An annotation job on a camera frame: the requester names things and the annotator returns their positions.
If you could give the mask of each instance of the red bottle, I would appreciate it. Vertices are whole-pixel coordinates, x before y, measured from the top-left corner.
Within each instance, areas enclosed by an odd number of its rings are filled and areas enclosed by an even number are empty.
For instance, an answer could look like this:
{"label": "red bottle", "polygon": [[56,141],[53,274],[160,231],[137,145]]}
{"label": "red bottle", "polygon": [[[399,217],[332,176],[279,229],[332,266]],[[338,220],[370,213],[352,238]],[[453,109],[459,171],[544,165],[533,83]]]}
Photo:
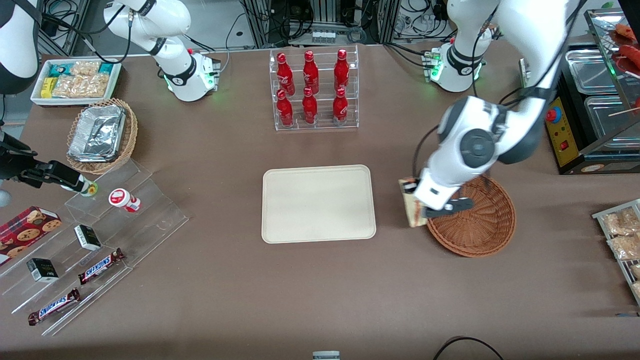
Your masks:
{"label": "red bottle", "polygon": [[287,63],[287,57],[285,54],[279,53],[277,59],[280,88],[287,93],[287,96],[293,96],[296,93],[296,86],[293,85],[293,71]]}
{"label": "red bottle", "polygon": [[305,111],[305,122],[309,125],[316,123],[318,119],[318,102],[314,92],[309,86],[305,88],[305,98],[302,99],[302,108]]}
{"label": "red bottle", "polygon": [[347,88],[349,84],[349,63],[347,63],[347,51],[345,49],[338,50],[338,61],[333,68],[333,76],[335,81],[333,87],[338,91],[340,87]]}
{"label": "red bottle", "polygon": [[314,52],[311,50],[305,51],[305,67],[302,73],[305,76],[305,86],[310,87],[314,95],[317,94],[320,91],[320,79],[318,65],[314,61]]}
{"label": "red bottle", "polygon": [[347,122],[347,106],[349,103],[344,97],[344,88],[339,88],[333,100],[333,123],[336,126],[343,126]]}
{"label": "red bottle", "polygon": [[282,122],[282,126],[284,127],[292,127],[293,126],[293,107],[291,103],[287,99],[287,94],[282,89],[278,89],[276,93],[278,96],[278,102],[276,103],[276,107],[278,108],[278,117],[280,117],[280,121]]}

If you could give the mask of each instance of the foil tray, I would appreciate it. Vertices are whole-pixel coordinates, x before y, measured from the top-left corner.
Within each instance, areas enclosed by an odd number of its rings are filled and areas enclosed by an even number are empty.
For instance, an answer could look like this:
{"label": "foil tray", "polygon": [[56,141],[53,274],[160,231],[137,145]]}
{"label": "foil tray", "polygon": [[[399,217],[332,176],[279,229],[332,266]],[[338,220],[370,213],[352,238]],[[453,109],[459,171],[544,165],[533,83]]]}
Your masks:
{"label": "foil tray", "polygon": [[[599,138],[615,131],[629,120],[629,114],[624,113],[609,117],[609,114],[625,109],[619,96],[591,96],[584,101],[584,106],[589,113],[589,120]],[[640,147],[640,123],[623,131],[619,136],[605,144],[610,148],[634,148]]]}
{"label": "foil tray", "polygon": [[578,91],[585,95],[617,94],[609,69],[599,50],[567,51],[564,57]]}

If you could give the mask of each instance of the small bottle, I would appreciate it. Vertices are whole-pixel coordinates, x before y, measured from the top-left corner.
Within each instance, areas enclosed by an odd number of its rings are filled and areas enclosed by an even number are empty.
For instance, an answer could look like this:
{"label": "small bottle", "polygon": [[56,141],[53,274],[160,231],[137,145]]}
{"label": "small bottle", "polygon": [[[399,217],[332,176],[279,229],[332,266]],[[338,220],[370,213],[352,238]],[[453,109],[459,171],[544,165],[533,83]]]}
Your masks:
{"label": "small bottle", "polygon": [[140,209],[140,199],[122,188],[113,190],[109,194],[109,203],[116,208],[124,208],[130,213],[135,213]]}
{"label": "small bottle", "polygon": [[314,60],[314,52],[311,50],[305,51],[305,67],[302,69],[302,73],[305,77],[305,86],[310,87],[314,95],[317,94],[320,91],[320,78],[318,65]]}
{"label": "small bottle", "polygon": [[314,92],[309,86],[305,88],[305,98],[302,99],[302,108],[305,111],[305,122],[314,125],[318,119],[318,102]]}
{"label": "small bottle", "polygon": [[287,96],[293,96],[296,93],[296,86],[293,85],[293,71],[287,63],[287,57],[283,53],[278,56],[278,82],[280,88],[284,90]]}
{"label": "small bottle", "polygon": [[339,88],[347,88],[349,85],[349,64],[347,63],[347,51],[345,49],[338,50],[338,61],[333,68],[333,87],[337,92]]}
{"label": "small bottle", "polygon": [[292,127],[293,107],[291,106],[291,102],[289,102],[289,100],[287,99],[287,94],[282,89],[278,89],[276,95],[278,96],[276,107],[278,108],[278,117],[280,117],[282,126]]}
{"label": "small bottle", "polygon": [[347,106],[349,103],[344,97],[344,88],[339,88],[333,100],[333,123],[336,126],[343,126],[347,122]]}

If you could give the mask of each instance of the wicker basket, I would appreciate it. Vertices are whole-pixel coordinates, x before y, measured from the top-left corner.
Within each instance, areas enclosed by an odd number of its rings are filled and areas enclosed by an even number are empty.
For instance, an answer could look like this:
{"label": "wicker basket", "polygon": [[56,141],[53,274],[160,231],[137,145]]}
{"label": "wicker basket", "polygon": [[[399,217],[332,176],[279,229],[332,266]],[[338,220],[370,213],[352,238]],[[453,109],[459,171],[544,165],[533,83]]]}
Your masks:
{"label": "wicker basket", "polygon": [[[67,161],[71,164],[71,167],[80,172],[102,175],[112,168],[121,167],[127,162],[127,160],[129,160],[131,153],[133,152],[133,148],[136,146],[136,136],[138,135],[138,120],[136,119],[136,114],[131,111],[131,108],[126,102],[119,99],[109,99],[96,102],[91,105],[91,107],[107,105],[118,105],[127,110],[127,118],[125,119],[124,129],[122,130],[122,140],[120,141],[118,157],[110,163],[81,163],[80,161],[73,160],[69,155],[67,155]],[[79,119],[80,114],[76,116],[76,121],[74,121],[74,124],[71,126],[71,131],[69,131],[69,136],[67,137],[67,146],[71,146],[71,140],[74,138],[74,134],[76,133],[76,126],[78,125]]]}
{"label": "wicker basket", "polygon": [[490,177],[479,176],[465,183],[459,196],[472,199],[474,207],[430,218],[427,226],[431,234],[447,249],[470,258],[502,250],[516,228],[516,213],[507,191]]}

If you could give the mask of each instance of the brown tablecloth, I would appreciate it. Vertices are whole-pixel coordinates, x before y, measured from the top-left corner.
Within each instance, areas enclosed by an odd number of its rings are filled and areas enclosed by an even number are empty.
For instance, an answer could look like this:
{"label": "brown tablecloth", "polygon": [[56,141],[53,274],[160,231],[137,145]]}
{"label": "brown tablecloth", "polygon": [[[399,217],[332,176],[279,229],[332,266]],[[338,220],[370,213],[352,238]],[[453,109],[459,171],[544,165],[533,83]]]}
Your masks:
{"label": "brown tablecloth", "polygon": [[[511,359],[639,358],[640,319],[613,316],[637,308],[590,217],[640,197],[638,176],[559,176],[545,137],[531,159],[492,170],[518,213],[512,242],[489,258],[456,256],[407,226],[397,180],[464,94],[425,84],[418,67],[382,46],[359,49],[361,125],[337,133],[276,133],[268,51],[233,53],[220,90],[194,103],[167,91],[151,57],[127,59],[116,94],[138,117],[133,158],[193,218],[54,337],[0,299],[0,358],[310,359],[340,350],[345,360],[431,359],[457,335]],[[492,45],[482,98],[498,101],[517,86],[518,58],[508,44]],[[34,106],[22,139],[41,160],[64,160],[77,112]],[[436,146],[427,141],[422,159]],[[371,170],[374,238],[262,241],[265,171],[347,164]],[[3,220],[71,196],[54,185],[3,188],[14,197]],[[447,358],[475,350],[467,358],[494,358],[461,343]]]}

